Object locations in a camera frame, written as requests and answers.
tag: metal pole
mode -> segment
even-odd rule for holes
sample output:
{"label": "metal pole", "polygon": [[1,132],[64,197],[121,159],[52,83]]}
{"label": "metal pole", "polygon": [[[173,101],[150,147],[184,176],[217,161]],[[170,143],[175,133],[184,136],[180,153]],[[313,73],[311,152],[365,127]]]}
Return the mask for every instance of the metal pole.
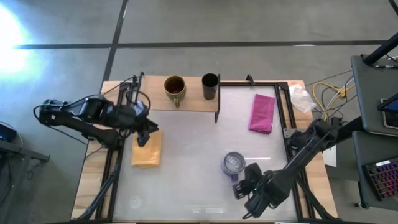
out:
{"label": "metal pole", "polygon": [[398,33],[393,35],[389,40],[387,40],[384,44],[382,44],[378,49],[376,49],[373,53],[367,56],[363,62],[366,65],[372,65],[376,63],[380,58],[388,54],[392,49],[398,46]]}

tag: black cup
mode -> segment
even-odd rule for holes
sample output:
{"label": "black cup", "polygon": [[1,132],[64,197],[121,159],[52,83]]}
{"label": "black cup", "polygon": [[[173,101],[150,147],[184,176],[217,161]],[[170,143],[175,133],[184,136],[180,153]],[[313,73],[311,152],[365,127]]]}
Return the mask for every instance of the black cup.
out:
{"label": "black cup", "polygon": [[201,79],[201,86],[203,87],[203,97],[206,100],[212,100],[216,97],[218,88],[218,77],[215,74],[209,73]]}

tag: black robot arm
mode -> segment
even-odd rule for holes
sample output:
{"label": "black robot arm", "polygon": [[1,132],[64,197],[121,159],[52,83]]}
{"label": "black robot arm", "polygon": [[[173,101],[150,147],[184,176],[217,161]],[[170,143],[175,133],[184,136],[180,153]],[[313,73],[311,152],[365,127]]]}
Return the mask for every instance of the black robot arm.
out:
{"label": "black robot arm", "polygon": [[337,134],[338,128],[325,121],[315,120],[304,133],[296,131],[288,139],[287,144],[299,150],[282,170],[269,170],[261,174],[258,164],[248,165],[244,172],[245,179],[233,185],[237,199],[252,193],[252,197],[244,204],[248,214],[243,218],[258,218],[268,206],[276,208],[287,199],[300,172],[318,152],[335,145]]}
{"label": "black robot arm", "polygon": [[[39,106],[39,122],[46,126],[66,126],[81,132],[86,138],[95,138],[101,144],[112,147],[120,132],[138,132],[138,145],[143,146],[149,133],[157,131],[157,124],[147,119],[148,107],[141,101],[133,105],[114,105],[101,95],[91,95],[73,103],[46,100]],[[99,124],[109,128],[100,129]]]}

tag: yellow cloth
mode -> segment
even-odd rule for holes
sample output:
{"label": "yellow cloth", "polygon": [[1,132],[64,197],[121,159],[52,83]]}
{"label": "yellow cloth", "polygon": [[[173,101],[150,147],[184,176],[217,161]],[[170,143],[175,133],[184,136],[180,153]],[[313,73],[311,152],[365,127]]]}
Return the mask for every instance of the yellow cloth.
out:
{"label": "yellow cloth", "polygon": [[137,143],[137,133],[134,134],[131,165],[141,168],[157,167],[160,164],[162,152],[162,130],[150,133],[150,138],[144,147]]}

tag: white table surface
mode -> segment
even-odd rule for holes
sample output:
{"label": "white table surface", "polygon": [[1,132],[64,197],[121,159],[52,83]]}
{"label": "white table surface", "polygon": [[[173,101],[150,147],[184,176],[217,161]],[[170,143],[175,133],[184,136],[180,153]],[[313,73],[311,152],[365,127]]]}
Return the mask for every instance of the white table surface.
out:
{"label": "white table surface", "polygon": [[[128,139],[114,220],[242,221],[247,198],[235,199],[233,183],[221,170],[225,155],[239,152],[246,164],[257,162],[263,172],[287,163],[276,102],[270,135],[248,130],[256,93],[275,97],[274,87],[221,87],[218,123],[214,113],[151,111],[149,118],[164,131],[160,166],[132,167]],[[297,220],[292,193],[255,221],[264,220]]]}

